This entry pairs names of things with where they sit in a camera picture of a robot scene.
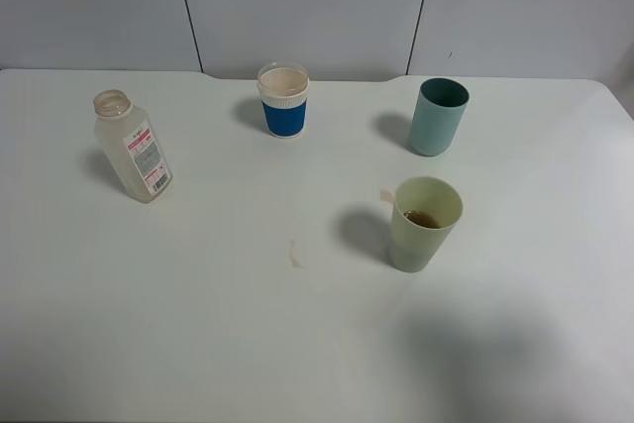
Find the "teal plastic cup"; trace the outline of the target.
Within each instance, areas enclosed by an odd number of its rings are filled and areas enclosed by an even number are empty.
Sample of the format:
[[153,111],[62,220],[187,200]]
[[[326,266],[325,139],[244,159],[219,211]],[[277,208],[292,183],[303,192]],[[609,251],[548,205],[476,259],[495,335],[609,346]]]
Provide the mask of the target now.
[[411,122],[410,145],[424,157],[435,157],[451,145],[470,94],[459,82],[442,77],[425,80],[419,88]]

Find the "pale green plastic cup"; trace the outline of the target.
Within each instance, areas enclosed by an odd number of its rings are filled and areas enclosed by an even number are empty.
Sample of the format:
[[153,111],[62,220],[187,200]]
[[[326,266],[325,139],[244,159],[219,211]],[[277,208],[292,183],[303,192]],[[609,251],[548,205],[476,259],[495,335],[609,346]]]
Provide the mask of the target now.
[[432,176],[411,177],[394,192],[388,256],[403,272],[421,271],[462,218],[458,191]]

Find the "clear plastic drink bottle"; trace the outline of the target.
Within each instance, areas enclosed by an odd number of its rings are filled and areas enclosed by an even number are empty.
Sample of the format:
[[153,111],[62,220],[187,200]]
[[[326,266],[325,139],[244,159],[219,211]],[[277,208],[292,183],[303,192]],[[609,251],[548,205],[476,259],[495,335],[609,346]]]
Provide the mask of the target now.
[[148,113],[116,89],[93,99],[94,134],[128,194],[141,203],[159,197],[172,173]]

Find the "blue sleeved coffee cup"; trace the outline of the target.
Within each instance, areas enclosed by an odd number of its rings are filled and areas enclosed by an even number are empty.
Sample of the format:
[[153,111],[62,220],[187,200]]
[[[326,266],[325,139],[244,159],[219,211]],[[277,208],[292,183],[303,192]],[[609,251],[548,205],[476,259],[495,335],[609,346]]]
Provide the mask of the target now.
[[304,129],[310,79],[299,64],[272,62],[258,73],[258,90],[269,132],[283,139]]

